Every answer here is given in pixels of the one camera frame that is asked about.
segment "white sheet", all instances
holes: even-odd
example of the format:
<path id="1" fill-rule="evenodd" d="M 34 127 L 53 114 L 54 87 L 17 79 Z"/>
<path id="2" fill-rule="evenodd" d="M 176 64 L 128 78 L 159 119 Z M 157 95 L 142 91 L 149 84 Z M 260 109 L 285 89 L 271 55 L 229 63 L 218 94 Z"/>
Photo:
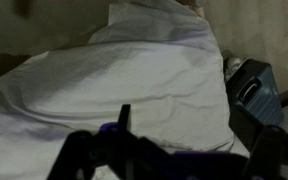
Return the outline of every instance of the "white sheet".
<path id="1" fill-rule="evenodd" d="M 45 179 L 66 135 L 132 104 L 132 131 L 163 147 L 233 140 L 208 23 L 175 1 L 115 4 L 86 47 L 33 57 L 0 78 L 0 179 Z"/>

